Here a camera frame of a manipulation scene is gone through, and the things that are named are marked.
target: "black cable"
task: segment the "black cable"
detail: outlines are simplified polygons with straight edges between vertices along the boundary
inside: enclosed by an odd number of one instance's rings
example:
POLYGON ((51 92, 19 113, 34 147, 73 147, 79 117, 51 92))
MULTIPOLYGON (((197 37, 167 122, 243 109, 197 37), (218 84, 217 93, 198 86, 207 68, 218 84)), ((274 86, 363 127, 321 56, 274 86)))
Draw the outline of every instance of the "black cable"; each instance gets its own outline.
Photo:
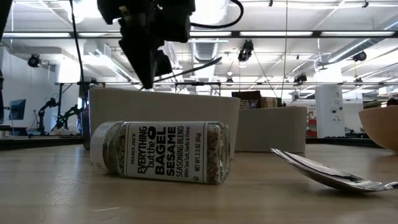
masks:
POLYGON ((153 83, 161 82, 161 81, 164 81, 164 80, 168 80, 169 78, 175 78, 175 77, 179 77, 179 76, 181 76, 181 75, 185 75, 185 74, 188 74, 188 73, 191 73, 191 72, 199 71, 199 70, 201 70, 201 69, 204 69, 204 68, 207 68, 207 67, 209 67, 209 66, 212 66, 212 65, 217 64, 218 62, 221 61, 221 59, 222 59, 222 57, 219 57, 219 58, 214 59, 214 60, 208 62, 207 64, 204 64, 204 65, 199 66, 199 67, 197 67, 197 68, 189 69, 189 70, 187 70, 187 71, 183 71, 182 73, 178 73, 178 74, 172 75, 172 76, 170 76, 170 77, 158 79, 158 80, 154 81, 153 83))
POLYGON ((85 75, 84 75, 84 71, 83 71, 83 62, 81 60, 81 53, 80 53, 78 36, 77 36, 75 13, 73 12, 73 0, 69 0, 69 3, 70 3, 71 14, 72 14, 73 36, 75 38, 77 56, 78 56, 79 65, 80 65, 80 80, 81 80, 81 84, 83 85, 83 91, 85 92, 85 105, 87 106, 87 92, 86 92, 85 75))
POLYGON ((239 17, 235 21, 230 22, 229 24, 224 24, 224 25, 204 25, 204 24, 197 24, 197 23, 191 22, 191 26, 206 28, 206 29, 222 29, 222 28, 231 27, 231 26, 237 24, 243 17, 244 8, 243 8, 242 3, 239 2, 238 0, 230 0, 230 1, 235 3, 236 5, 238 5, 239 9, 241 10, 239 17))

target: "monitor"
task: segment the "monitor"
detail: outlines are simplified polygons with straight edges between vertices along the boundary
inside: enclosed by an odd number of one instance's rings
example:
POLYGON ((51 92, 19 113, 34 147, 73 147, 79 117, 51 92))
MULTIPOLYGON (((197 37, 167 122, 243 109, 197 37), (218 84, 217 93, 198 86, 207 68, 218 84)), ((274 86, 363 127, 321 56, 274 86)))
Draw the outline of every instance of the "monitor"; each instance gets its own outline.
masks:
POLYGON ((10 101, 10 113, 8 119, 22 120, 25 115, 26 100, 12 100, 10 101))

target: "beige bowl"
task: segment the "beige bowl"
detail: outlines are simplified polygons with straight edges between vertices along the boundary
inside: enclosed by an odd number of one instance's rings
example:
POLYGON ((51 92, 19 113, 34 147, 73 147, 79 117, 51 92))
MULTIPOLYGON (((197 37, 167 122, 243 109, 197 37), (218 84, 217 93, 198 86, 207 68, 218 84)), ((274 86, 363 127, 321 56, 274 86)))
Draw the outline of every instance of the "beige bowl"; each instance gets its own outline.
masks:
POLYGON ((359 112, 366 134, 378 145, 398 152, 398 106, 359 112))

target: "seasoning jar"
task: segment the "seasoning jar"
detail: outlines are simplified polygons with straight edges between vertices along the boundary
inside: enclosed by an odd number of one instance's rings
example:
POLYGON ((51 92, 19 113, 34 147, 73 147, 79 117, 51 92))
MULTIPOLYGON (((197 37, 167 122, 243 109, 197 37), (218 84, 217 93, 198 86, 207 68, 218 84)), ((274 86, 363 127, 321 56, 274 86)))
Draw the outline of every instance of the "seasoning jar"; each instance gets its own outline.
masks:
POLYGON ((123 177, 220 184, 229 175, 229 128, 220 122, 124 122, 100 125, 94 165, 123 177))

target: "table surface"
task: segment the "table surface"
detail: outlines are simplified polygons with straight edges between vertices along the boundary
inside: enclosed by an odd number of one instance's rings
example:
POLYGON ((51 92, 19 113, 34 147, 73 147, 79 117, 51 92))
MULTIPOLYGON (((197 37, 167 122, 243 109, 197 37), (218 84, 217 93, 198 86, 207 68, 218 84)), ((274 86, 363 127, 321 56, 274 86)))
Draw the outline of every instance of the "table surface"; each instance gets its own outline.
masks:
MULTIPOLYGON (((307 145, 309 159, 381 182, 398 180, 391 151, 307 145)), ((343 194, 269 153, 237 153, 219 186, 101 173, 81 146, 0 151, 0 222, 397 223, 398 191, 343 194)))

